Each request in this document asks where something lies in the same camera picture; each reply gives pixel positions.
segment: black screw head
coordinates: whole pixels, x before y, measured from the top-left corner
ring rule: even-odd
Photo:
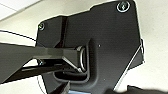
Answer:
[[[118,5],[117,5],[117,10],[119,12],[126,12],[128,11],[128,9],[130,8],[130,4],[128,1],[121,1]]]
[[[40,23],[38,25],[38,29],[41,30],[41,31],[44,30],[44,27],[45,27],[44,23]]]

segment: metal arm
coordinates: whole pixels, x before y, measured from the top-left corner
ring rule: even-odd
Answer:
[[[31,47],[0,43],[0,83],[36,76],[49,71],[58,71],[67,67],[57,65],[22,68],[31,59],[63,59],[73,69],[82,72],[78,64],[78,54],[79,51],[74,49]]]

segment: white wall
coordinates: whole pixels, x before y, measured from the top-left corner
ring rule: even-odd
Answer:
[[[107,0],[43,0],[0,22],[1,30],[9,30],[36,39],[39,22],[58,15],[70,15],[88,10]],[[145,44],[146,63],[128,72],[119,91],[126,85],[168,91],[168,6],[167,0],[135,0],[141,37]],[[34,46],[22,37],[0,33],[0,42]],[[37,77],[0,85],[1,94],[43,94]]]
[[[40,0],[0,0],[0,20],[39,1]]]

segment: black metal bracket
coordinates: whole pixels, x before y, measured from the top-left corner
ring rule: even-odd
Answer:
[[[44,47],[28,47],[21,45],[12,45],[0,43],[0,82],[6,83],[27,77],[37,76],[42,73],[51,71],[73,71],[83,73],[81,54],[84,47],[73,48],[44,48]],[[31,66],[23,67],[31,59],[37,59],[43,62],[44,59],[63,60],[63,63],[55,62],[54,65],[47,66]]]
[[[71,90],[103,94],[108,88],[117,89],[126,72],[144,61],[133,0],[103,3],[88,11],[53,17],[40,24],[43,29],[38,29],[37,40],[45,47],[78,47],[89,41],[87,76],[68,72],[42,74],[47,93],[70,80]]]

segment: bolt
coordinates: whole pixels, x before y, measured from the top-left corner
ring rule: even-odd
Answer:
[[[38,25],[38,29],[41,30],[41,31],[44,30],[44,27],[45,27],[44,23],[40,23]]]
[[[117,10],[119,12],[126,12],[130,8],[130,4],[128,1],[122,1],[117,5]]]
[[[46,64],[46,62],[44,62],[44,60],[40,60],[40,59],[38,59],[37,62],[38,62],[39,66],[42,66],[42,65]]]

